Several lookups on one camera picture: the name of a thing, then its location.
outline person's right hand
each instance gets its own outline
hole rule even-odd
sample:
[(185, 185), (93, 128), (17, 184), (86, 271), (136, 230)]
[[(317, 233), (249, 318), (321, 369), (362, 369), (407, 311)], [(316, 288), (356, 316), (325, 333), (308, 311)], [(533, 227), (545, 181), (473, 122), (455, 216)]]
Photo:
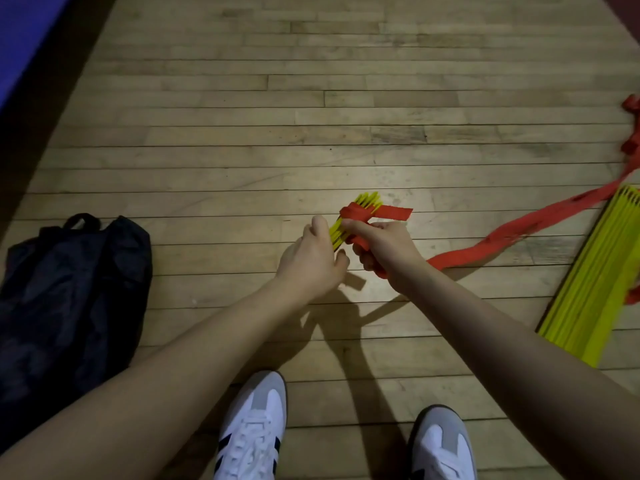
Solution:
[(384, 269), (389, 284), (398, 293), (406, 294), (409, 276), (417, 269), (429, 266), (415, 247), (406, 226), (400, 222), (375, 222), (369, 225), (343, 219), (340, 227), (369, 243), (370, 250), (365, 251), (354, 244), (353, 251), (367, 271)]

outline shoelace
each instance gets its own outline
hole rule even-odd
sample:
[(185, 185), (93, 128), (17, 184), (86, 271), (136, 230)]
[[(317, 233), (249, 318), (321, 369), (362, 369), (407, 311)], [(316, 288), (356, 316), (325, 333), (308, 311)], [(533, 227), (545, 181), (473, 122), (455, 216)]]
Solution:
[(226, 478), (252, 480), (273, 476), (275, 434), (265, 411), (251, 410), (229, 445), (229, 460), (223, 466)]
[(431, 471), (442, 480), (473, 480), (462, 468), (458, 457), (443, 448), (433, 452)]

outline person's left hand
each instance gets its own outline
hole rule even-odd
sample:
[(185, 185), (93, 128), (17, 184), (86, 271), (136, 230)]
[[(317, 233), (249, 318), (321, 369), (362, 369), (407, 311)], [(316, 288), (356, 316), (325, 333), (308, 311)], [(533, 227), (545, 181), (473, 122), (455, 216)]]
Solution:
[(349, 258), (343, 250), (334, 255), (329, 225), (322, 216), (307, 224), (302, 237), (290, 245), (280, 258), (277, 279), (288, 282), (306, 301), (324, 296), (344, 279)]

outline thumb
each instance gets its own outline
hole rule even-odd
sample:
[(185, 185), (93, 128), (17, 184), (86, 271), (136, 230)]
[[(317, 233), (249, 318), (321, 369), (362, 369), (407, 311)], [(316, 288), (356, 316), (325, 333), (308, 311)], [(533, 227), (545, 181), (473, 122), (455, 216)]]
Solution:
[(370, 226), (365, 222), (354, 221), (352, 219), (343, 219), (340, 223), (340, 228), (350, 234), (359, 235), (365, 241), (369, 242), (374, 242), (380, 237), (380, 232), (384, 232), (380, 228)]
[(347, 256), (347, 253), (344, 252), (344, 249), (338, 251), (338, 254), (335, 256), (335, 272), (340, 279), (347, 272), (347, 268), (349, 267), (350, 260)]

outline sneaker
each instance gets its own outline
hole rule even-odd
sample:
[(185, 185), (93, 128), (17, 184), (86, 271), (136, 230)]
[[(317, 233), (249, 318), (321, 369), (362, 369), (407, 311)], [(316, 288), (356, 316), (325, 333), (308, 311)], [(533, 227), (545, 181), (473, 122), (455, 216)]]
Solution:
[(408, 448), (410, 480), (477, 480), (467, 428), (446, 406), (435, 404), (418, 415)]
[(222, 423), (214, 480), (272, 479), (287, 423), (287, 389), (277, 372), (256, 372)]

